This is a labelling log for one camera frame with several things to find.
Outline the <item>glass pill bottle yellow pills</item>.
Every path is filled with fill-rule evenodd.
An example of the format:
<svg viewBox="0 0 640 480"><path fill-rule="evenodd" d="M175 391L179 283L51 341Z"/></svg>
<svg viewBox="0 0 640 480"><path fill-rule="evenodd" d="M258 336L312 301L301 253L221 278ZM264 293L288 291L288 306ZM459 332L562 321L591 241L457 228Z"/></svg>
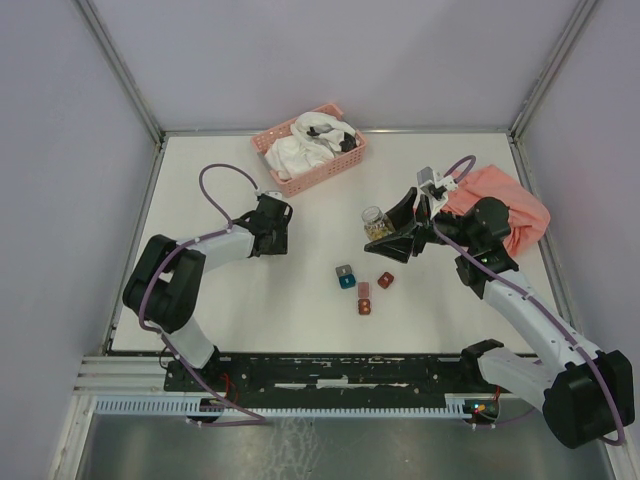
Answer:
<svg viewBox="0 0 640 480"><path fill-rule="evenodd" d="M363 210L361 219L364 232L370 242L380 240L395 232L395 228L388 216L377 206L370 206Z"/></svg>

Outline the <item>grey pill box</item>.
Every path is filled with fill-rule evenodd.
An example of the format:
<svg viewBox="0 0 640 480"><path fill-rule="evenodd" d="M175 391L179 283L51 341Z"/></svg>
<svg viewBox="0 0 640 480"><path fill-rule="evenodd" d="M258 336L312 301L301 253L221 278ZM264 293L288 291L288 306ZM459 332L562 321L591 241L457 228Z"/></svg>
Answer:
<svg viewBox="0 0 640 480"><path fill-rule="evenodd" d="M342 277L345 275L350 275L352 273L352 268L350 265L341 265L336 267L335 271L338 277Z"/></svg>

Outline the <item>teal pill box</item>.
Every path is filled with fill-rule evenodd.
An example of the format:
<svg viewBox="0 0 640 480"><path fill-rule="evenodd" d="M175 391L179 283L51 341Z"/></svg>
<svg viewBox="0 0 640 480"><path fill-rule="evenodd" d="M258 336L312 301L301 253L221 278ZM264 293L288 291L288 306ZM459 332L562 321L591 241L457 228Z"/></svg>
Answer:
<svg viewBox="0 0 640 480"><path fill-rule="evenodd" d="M342 289L354 288L357 284L356 278L353 274L341 275L338 280Z"/></svg>

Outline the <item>red pill box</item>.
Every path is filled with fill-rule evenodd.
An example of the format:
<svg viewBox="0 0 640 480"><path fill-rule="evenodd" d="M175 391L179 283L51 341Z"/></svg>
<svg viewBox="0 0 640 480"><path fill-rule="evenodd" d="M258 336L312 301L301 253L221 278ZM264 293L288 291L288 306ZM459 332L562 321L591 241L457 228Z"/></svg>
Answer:
<svg viewBox="0 0 640 480"><path fill-rule="evenodd" d="M382 289L388 289L394 283L395 277L390 272L384 272L377 280Z"/></svg>
<svg viewBox="0 0 640 480"><path fill-rule="evenodd" d="M359 315L370 315L372 311L370 298L370 284L368 282L359 282L357 284L357 309Z"/></svg>

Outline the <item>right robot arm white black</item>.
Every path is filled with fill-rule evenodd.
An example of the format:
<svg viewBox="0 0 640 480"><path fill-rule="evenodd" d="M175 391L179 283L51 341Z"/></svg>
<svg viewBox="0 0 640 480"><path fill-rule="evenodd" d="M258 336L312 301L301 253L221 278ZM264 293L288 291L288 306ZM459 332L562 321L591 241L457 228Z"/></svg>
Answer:
<svg viewBox="0 0 640 480"><path fill-rule="evenodd" d="M463 215L434 214L428 197L411 188L388 214L393 233L366 244L365 252L407 263L428 244L453 248L460 281L537 357L526 360L493 339L476 343L461 353L463 386L481 391L492 385L516 395L568 448L593 440L624 444L635 420L631 363L620 351L605 352L587 340L540 299L503 244L510 232L506 204L483 197Z"/></svg>

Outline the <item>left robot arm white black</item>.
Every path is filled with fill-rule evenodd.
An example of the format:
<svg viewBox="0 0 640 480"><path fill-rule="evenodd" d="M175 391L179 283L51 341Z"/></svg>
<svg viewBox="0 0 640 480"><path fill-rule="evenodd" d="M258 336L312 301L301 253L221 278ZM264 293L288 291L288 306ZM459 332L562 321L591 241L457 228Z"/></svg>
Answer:
<svg viewBox="0 0 640 480"><path fill-rule="evenodd" d="M141 327L158 333L188 363L187 379L209 390L221 378L218 354L195 319L203 276L230 262L284 255L293 208L274 193L261 194L255 209L232 221L232 228L180 243L165 235L145 245L124 288L124 306Z"/></svg>

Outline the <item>white cloth in basket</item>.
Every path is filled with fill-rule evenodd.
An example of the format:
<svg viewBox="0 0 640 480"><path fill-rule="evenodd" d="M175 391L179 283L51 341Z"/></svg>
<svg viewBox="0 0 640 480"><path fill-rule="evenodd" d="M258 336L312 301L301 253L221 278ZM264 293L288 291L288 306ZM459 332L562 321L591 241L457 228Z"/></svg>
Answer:
<svg viewBox="0 0 640 480"><path fill-rule="evenodd" d="M322 112L303 113L288 131L288 136L276 139L265 153L282 181L301 177L362 144L350 124Z"/></svg>

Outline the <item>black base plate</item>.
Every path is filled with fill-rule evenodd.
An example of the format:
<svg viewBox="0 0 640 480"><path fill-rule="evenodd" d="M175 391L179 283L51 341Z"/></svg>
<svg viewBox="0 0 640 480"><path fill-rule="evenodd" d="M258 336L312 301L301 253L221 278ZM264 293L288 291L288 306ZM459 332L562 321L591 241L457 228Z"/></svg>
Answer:
<svg viewBox="0 0 640 480"><path fill-rule="evenodd" d="M497 390L450 354L223 353L197 373L249 409L440 408Z"/></svg>

